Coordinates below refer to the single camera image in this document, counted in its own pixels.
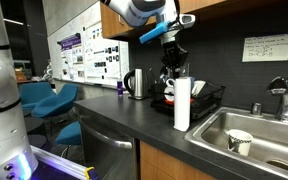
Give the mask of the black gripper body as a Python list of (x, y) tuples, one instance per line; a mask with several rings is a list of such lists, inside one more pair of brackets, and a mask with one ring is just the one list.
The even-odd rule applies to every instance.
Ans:
[(180, 47), (177, 42), (168, 42), (163, 45), (164, 55), (161, 61), (171, 71), (173, 78), (180, 76), (180, 68), (184, 65), (188, 52)]

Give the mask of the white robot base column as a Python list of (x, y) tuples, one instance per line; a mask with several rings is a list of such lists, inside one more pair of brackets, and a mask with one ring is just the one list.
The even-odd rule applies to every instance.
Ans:
[(0, 180), (30, 180), (37, 166), (27, 137), (0, 5)]

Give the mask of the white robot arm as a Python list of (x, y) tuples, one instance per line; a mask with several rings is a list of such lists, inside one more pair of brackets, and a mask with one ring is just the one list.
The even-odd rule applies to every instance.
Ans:
[(139, 37), (141, 44), (159, 38), (164, 48), (161, 58), (170, 77), (178, 78), (182, 60), (187, 52), (176, 42), (176, 34), (185, 28), (180, 20), (178, 0), (99, 0), (120, 15), (132, 28), (140, 28), (147, 24), (150, 17), (156, 18), (156, 26)]

